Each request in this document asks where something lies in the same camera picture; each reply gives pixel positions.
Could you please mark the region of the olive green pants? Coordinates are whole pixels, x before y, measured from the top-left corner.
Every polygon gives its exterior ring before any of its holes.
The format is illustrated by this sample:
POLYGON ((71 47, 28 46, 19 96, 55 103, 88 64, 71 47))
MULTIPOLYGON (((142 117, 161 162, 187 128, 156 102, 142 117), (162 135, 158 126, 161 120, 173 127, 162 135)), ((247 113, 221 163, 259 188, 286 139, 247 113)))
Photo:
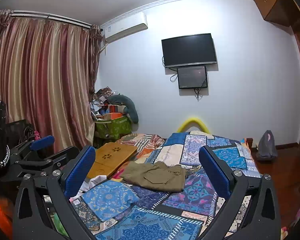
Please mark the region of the olive green pants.
POLYGON ((180 165, 167 166, 162 161, 154 164, 131 162, 121 173, 126 182, 149 190, 181 192, 185 186, 186 169, 180 165))

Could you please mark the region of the grey backpack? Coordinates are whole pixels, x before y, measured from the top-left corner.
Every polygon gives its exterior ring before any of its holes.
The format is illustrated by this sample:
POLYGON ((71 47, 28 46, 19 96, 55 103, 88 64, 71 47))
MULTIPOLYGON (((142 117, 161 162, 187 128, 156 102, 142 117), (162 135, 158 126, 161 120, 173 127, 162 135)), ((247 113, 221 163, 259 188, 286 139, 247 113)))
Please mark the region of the grey backpack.
POLYGON ((273 133, 271 130, 266 130, 257 145, 256 160, 273 161, 277 157, 278 153, 273 133))

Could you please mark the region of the blue patchwork bedspread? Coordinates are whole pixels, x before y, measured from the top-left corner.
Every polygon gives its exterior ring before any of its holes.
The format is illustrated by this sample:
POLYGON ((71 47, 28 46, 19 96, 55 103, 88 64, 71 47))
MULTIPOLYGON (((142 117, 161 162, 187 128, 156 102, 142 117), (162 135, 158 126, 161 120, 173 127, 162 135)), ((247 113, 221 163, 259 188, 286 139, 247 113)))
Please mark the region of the blue patchwork bedspread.
POLYGON ((196 239, 213 221, 225 199, 215 191, 199 161, 209 146, 232 170, 260 177, 246 140, 231 140, 200 131, 173 133, 166 141, 138 151, 110 180, 91 180, 71 204, 96 239, 196 239), (181 192, 132 185, 121 177, 129 163, 162 161, 186 169, 181 192))

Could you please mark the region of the striped red curtain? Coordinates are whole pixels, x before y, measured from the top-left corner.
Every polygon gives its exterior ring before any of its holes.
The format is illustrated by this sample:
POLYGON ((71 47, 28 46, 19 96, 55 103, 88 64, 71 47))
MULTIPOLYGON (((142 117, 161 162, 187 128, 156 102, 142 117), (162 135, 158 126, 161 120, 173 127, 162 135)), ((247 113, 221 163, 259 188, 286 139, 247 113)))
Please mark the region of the striped red curtain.
POLYGON ((0 11, 0 100, 10 122, 27 120, 53 149, 93 142, 101 30, 0 11))

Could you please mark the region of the orange box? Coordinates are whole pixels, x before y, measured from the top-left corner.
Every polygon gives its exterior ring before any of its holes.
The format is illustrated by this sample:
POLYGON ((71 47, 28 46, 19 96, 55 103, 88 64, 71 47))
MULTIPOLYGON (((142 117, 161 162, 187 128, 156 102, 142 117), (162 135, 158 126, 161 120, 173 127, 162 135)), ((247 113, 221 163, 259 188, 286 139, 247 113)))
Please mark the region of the orange box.
POLYGON ((122 113, 106 113, 103 116, 103 119, 104 120, 115 120, 115 119, 121 118, 121 117, 123 117, 122 113))

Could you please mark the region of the green storage bag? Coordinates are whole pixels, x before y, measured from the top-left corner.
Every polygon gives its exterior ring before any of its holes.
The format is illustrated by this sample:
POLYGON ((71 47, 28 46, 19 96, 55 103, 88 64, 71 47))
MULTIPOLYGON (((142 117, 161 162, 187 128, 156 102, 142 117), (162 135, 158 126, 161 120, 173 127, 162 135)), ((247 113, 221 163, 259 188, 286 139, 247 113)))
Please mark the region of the green storage bag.
POLYGON ((95 121, 95 137, 98 138, 119 140, 131 131, 131 122, 126 116, 113 120, 95 121))

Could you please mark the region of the yellow curved headboard tube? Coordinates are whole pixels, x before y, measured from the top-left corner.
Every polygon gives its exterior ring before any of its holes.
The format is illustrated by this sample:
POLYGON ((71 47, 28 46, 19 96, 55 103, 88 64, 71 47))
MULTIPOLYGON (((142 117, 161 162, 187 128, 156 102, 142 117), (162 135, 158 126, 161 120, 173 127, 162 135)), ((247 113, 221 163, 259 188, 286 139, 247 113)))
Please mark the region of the yellow curved headboard tube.
POLYGON ((199 118, 191 117, 185 120, 181 126, 177 129, 177 132, 185 132, 188 128, 196 126, 198 127, 202 132, 210 133, 210 130, 207 128, 206 124, 202 122, 199 118))

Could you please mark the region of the white air conditioner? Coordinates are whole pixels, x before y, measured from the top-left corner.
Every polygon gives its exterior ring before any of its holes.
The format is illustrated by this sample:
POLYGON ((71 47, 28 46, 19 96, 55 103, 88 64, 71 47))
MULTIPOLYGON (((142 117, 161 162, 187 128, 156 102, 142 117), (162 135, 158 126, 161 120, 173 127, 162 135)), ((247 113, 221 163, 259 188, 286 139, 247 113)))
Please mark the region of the white air conditioner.
POLYGON ((146 15, 143 12, 138 12, 108 21, 101 28, 103 29, 103 42, 109 44, 148 29, 148 23, 146 15))

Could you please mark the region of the brown upper cabinet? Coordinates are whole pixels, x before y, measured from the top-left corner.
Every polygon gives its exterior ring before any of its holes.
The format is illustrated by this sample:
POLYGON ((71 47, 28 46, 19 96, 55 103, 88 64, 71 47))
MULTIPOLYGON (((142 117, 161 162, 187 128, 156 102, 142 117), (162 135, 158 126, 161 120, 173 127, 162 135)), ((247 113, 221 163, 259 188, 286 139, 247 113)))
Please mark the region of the brown upper cabinet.
POLYGON ((254 0, 265 21, 285 27, 300 18, 300 11, 293 0, 254 0))

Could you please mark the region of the small wall screen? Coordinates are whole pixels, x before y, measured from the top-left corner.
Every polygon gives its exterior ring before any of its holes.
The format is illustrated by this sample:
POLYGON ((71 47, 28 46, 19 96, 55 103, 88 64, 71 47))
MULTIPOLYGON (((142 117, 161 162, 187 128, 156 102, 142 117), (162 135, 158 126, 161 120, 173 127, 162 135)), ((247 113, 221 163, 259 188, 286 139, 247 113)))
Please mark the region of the small wall screen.
POLYGON ((177 69, 179 89, 207 88, 205 66, 182 67, 177 69))

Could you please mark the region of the wall mounted television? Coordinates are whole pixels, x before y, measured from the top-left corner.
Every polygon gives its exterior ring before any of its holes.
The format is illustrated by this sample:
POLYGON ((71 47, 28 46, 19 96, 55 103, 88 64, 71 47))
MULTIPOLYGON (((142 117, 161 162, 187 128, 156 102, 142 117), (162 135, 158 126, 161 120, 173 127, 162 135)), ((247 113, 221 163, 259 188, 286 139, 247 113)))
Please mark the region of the wall mounted television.
POLYGON ((217 63, 211 33, 167 38, 161 45, 166 68, 217 63))

